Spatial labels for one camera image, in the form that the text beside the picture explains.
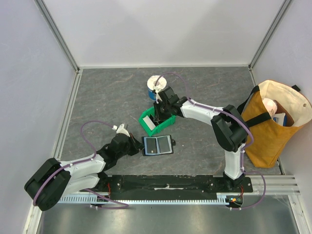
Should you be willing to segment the black leather card holder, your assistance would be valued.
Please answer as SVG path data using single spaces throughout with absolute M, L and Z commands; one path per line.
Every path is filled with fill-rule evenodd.
M 159 137 L 162 137 L 162 136 L 152 136 L 152 137 L 155 137 L 156 140 L 157 140 L 157 147 L 158 147 L 158 154 L 156 155 L 153 155 L 153 156 L 160 156 L 160 155 L 170 155 L 170 154 L 173 154 L 174 153 L 174 146 L 176 145 L 176 141 L 174 139 L 172 139 L 172 136 L 171 135 L 165 135 L 165 136 L 169 136 L 170 137 L 170 141 L 171 141 L 171 152 L 170 153 L 166 153 L 166 154 L 162 154 L 159 152 L 159 145 L 158 145 L 158 138 Z

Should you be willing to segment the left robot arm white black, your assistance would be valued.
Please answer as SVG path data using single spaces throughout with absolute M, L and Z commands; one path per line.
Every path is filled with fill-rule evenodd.
M 47 211 L 71 193 L 94 188 L 100 192 L 107 179 L 100 174 L 111 169 L 123 156 L 139 153 L 144 145 L 130 133 L 118 133 L 95 154 L 72 161 L 46 160 L 24 185 L 33 205 Z

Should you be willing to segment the green plastic bin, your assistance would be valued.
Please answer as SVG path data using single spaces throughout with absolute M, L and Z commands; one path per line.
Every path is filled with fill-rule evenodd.
M 165 121 L 156 122 L 154 107 L 151 107 L 148 110 L 144 111 L 138 119 L 138 122 L 143 127 L 149 137 L 159 134 L 165 128 L 173 125 L 175 121 L 176 116 L 171 116 Z

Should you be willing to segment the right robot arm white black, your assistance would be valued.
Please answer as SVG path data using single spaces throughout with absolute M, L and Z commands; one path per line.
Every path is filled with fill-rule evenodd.
M 247 136 L 251 132 L 234 106 L 213 107 L 188 97 L 179 98 L 171 87 L 166 87 L 156 92 L 154 109 L 155 122 L 162 122 L 170 117 L 179 116 L 210 125 L 219 146 L 225 151 L 224 188 L 229 192 L 234 192 L 241 186 L 245 177 L 244 147 Z

